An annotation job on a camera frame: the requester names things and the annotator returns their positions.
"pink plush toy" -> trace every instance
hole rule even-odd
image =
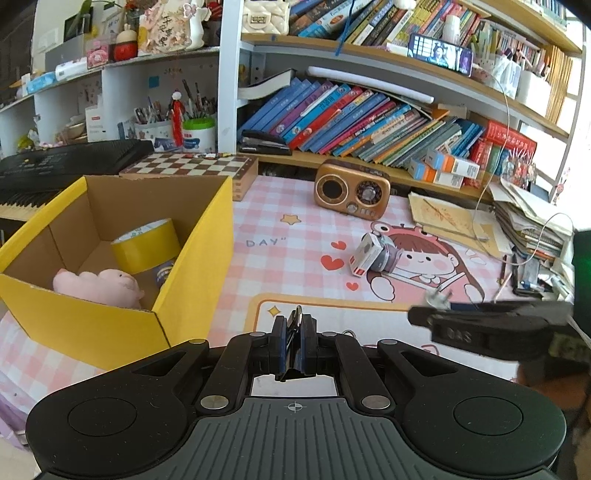
[[[90,272],[76,275],[61,268],[53,277],[53,290],[77,299],[124,309],[140,309],[139,300],[144,296],[135,278],[120,270],[103,270],[98,275]]]

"phone screen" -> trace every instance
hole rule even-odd
[[[414,34],[408,42],[408,49],[419,60],[470,76],[472,73],[472,51],[443,40]]]

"tape roll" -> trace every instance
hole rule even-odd
[[[122,271],[129,275],[151,270],[178,257],[181,247],[170,218],[132,230],[111,242]]]

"cartoon girl illustration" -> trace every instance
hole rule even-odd
[[[468,271],[460,255],[438,237],[420,227],[393,227],[383,222],[371,225],[374,233],[390,237],[402,254],[391,273],[368,271],[367,280],[382,300],[424,304],[427,291],[451,293],[450,301],[477,303],[484,291]]]

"retro radio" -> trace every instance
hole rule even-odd
[[[386,211],[389,196],[388,175],[373,168],[331,158],[316,174],[316,203],[337,212],[377,220]]]

